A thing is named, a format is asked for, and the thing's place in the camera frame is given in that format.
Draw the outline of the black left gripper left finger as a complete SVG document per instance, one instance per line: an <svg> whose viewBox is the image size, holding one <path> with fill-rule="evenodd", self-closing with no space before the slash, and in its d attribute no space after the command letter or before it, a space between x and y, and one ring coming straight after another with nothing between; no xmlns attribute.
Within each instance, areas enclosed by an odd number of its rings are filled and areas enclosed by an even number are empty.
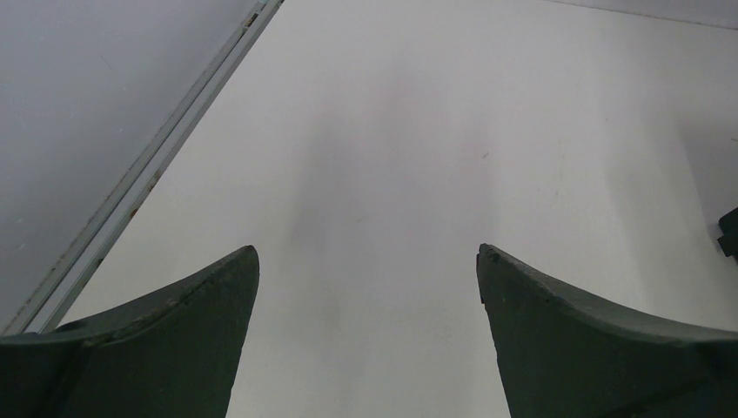
<svg viewBox="0 0 738 418"><path fill-rule="evenodd" d="M118 307L2 338L2 416L225 416L258 283L244 246Z"/></svg>

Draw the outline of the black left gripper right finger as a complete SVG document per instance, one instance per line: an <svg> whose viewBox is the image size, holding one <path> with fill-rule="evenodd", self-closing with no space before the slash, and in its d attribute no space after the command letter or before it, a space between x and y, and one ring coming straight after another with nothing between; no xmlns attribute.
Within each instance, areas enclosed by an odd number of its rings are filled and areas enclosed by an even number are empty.
<svg viewBox="0 0 738 418"><path fill-rule="evenodd" d="M736 333L625 307L488 244L476 273L511 416L736 416Z"/></svg>

